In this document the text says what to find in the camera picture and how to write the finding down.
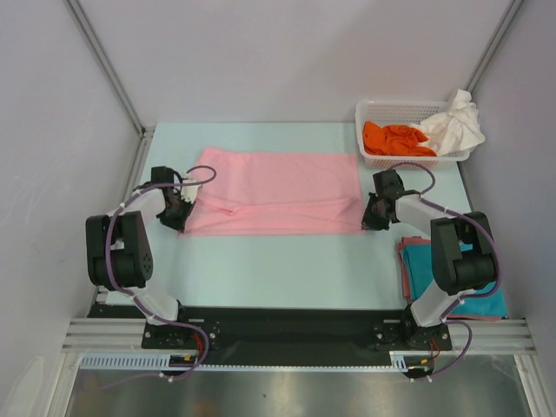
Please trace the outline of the pink t shirt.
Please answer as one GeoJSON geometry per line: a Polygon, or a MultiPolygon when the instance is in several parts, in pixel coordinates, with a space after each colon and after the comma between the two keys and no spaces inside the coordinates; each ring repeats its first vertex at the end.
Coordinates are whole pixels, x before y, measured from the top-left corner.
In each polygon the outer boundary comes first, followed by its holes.
{"type": "Polygon", "coordinates": [[[207,147],[216,171],[186,221],[186,235],[359,234],[364,211],[357,157],[349,153],[236,152],[207,147]]]}

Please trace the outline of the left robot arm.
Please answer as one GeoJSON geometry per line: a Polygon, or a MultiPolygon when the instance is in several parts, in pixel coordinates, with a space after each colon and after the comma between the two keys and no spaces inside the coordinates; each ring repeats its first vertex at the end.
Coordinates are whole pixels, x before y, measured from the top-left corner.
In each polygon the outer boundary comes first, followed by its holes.
{"type": "Polygon", "coordinates": [[[127,297],[148,323],[163,325],[162,338],[176,348],[190,341],[192,327],[178,317],[180,302],[149,281],[154,273],[154,257],[147,226],[158,221],[163,227],[183,232],[200,187],[189,174],[155,167],[150,180],[134,189],[128,200],[85,222],[90,281],[127,297]]]}

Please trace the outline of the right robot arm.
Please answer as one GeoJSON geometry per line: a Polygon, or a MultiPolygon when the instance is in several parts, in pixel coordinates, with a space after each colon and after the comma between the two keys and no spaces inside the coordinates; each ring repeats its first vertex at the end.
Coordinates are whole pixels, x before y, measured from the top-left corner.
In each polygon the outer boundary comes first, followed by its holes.
{"type": "Polygon", "coordinates": [[[432,202],[425,191],[406,189],[394,169],[373,175],[374,191],[361,221],[364,230],[388,230],[406,223],[431,241],[433,281],[410,304],[410,320],[400,327],[400,337],[410,348],[422,348],[432,329],[467,299],[486,298],[501,284],[502,269],[487,216],[462,214],[432,202]]]}

